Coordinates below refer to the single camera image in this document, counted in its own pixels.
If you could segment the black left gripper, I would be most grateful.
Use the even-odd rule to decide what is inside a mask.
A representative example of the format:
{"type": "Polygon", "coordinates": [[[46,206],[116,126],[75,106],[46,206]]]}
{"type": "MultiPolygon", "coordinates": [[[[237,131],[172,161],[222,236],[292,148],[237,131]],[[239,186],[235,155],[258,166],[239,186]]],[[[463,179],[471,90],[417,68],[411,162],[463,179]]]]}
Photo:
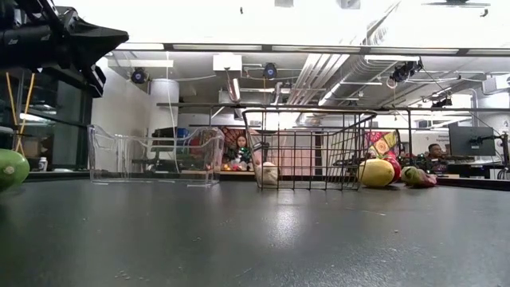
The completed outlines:
{"type": "MultiPolygon", "coordinates": [[[[0,69],[70,69],[95,64],[129,39],[127,31],[97,26],[53,0],[0,0],[0,69]]],[[[102,97],[106,76],[85,70],[87,90],[102,97]]]]}

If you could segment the green cucumber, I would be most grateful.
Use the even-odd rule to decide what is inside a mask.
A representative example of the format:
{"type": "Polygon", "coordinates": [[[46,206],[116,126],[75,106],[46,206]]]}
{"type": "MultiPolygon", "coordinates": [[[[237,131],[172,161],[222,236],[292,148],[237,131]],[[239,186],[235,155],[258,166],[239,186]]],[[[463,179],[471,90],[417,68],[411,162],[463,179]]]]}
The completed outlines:
{"type": "Polygon", "coordinates": [[[22,184],[29,172],[25,156],[10,149],[0,149],[0,193],[22,184]]]}

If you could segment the black wire basket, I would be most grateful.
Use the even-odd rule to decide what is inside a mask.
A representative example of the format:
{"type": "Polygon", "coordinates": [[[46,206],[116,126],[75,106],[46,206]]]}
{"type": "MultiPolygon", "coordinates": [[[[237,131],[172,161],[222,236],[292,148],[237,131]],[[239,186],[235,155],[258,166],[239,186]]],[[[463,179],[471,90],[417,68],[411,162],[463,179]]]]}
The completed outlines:
{"type": "Polygon", "coordinates": [[[359,189],[358,168],[367,159],[364,135],[376,112],[247,108],[242,116],[254,172],[263,162],[278,167],[277,185],[257,182],[259,188],[359,189]]]}

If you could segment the yellow mango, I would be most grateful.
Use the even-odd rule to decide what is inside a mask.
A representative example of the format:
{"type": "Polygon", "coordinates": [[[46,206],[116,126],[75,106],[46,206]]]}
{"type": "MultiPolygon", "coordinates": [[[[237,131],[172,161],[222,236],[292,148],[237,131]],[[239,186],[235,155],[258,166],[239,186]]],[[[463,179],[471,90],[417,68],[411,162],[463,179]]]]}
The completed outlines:
{"type": "Polygon", "coordinates": [[[367,187],[385,187],[394,179],[394,168],[386,160],[367,159],[359,165],[357,179],[367,187]]]}

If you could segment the dark red apple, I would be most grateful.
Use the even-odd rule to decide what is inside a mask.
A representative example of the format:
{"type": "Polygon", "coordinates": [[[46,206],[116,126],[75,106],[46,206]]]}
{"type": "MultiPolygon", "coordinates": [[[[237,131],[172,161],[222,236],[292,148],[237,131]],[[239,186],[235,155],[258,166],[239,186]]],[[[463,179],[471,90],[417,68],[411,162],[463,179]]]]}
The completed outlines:
{"type": "Polygon", "coordinates": [[[402,168],[401,168],[400,163],[394,157],[386,157],[385,160],[387,162],[389,162],[394,169],[394,177],[393,177],[391,183],[395,183],[395,182],[399,181],[401,178],[401,173],[402,173],[402,168]]]}

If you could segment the red sweet potato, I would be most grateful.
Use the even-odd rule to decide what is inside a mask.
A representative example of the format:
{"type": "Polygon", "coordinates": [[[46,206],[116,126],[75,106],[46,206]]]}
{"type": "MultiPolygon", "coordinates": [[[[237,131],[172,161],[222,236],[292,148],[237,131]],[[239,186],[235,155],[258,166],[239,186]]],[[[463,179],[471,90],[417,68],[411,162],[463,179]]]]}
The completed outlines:
{"type": "Polygon", "coordinates": [[[437,184],[435,175],[427,174],[417,167],[404,167],[401,173],[401,180],[410,187],[434,187],[437,184]]]}

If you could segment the white cylindrical column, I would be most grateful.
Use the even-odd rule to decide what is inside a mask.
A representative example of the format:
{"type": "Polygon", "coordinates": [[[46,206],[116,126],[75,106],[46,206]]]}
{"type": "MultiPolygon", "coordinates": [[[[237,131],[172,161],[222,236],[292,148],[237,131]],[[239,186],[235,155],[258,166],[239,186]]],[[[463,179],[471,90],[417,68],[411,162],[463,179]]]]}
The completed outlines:
{"type": "Polygon", "coordinates": [[[172,79],[154,79],[150,83],[149,133],[178,126],[179,83],[172,79]]]}

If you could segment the clear plastic bin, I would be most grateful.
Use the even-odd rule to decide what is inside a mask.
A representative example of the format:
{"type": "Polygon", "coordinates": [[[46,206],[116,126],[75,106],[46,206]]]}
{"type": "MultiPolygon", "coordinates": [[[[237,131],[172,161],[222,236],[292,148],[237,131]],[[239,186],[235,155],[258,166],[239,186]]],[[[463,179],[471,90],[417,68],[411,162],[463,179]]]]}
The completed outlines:
{"type": "Polygon", "coordinates": [[[94,183],[185,183],[210,187],[219,182],[225,137],[202,127],[176,137],[176,128],[152,136],[110,134],[88,126],[88,165],[94,183]]]}

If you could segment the person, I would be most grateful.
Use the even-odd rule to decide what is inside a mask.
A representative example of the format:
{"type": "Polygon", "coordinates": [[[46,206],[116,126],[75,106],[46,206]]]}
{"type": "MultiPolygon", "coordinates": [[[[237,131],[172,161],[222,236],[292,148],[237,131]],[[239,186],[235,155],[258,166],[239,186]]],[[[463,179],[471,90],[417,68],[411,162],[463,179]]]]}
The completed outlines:
{"type": "Polygon", "coordinates": [[[245,136],[237,137],[235,146],[229,149],[228,156],[232,171],[251,171],[253,169],[251,150],[245,136]]]}
{"type": "Polygon", "coordinates": [[[445,160],[441,146],[432,143],[428,146],[428,154],[422,168],[428,174],[442,175],[447,172],[448,162],[445,160]]]}

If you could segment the white garlic bulb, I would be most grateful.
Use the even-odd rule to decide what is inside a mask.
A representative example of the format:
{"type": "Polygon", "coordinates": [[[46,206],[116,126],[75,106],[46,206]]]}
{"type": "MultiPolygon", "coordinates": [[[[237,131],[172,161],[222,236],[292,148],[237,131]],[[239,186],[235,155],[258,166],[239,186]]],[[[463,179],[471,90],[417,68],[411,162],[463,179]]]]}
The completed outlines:
{"type": "Polygon", "coordinates": [[[278,167],[274,163],[263,162],[256,165],[255,176],[261,186],[276,186],[278,183],[278,167]]]}

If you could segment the colourful patterned cloth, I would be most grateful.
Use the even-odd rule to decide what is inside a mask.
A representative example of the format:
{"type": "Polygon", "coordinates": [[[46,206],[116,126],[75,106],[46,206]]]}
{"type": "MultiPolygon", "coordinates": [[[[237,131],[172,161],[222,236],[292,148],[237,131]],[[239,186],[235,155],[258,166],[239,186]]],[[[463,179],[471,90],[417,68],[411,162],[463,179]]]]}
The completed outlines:
{"type": "Polygon", "coordinates": [[[367,158],[397,158],[400,152],[398,130],[367,132],[364,135],[367,158]]]}

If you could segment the black computer monitor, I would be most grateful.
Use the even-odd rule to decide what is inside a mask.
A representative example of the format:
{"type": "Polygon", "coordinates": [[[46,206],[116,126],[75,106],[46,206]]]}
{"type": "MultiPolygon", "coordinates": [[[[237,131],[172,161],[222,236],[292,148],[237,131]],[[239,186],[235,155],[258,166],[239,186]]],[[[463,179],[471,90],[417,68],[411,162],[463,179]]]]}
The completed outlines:
{"type": "Polygon", "coordinates": [[[490,127],[449,126],[451,155],[495,155],[495,138],[494,131],[490,127]]]}

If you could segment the black metal frame rail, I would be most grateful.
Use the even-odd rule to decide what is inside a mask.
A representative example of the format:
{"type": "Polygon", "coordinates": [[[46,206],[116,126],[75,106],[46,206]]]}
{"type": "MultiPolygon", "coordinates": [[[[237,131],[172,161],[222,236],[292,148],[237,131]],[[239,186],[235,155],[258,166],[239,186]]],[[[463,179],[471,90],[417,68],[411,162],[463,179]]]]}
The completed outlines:
{"type": "Polygon", "coordinates": [[[295,104],[218,104],[218,103],[177,103],[178,108],[262,108],[262,109],[314,109],[314,110],[371,110],[375,112],[389,111],[432,111],[432,112],[510,112],[510,108],[416,108],[416,107],[392,107],[392,106],[319,106],[319,105],[295,105],[295,104]]]}

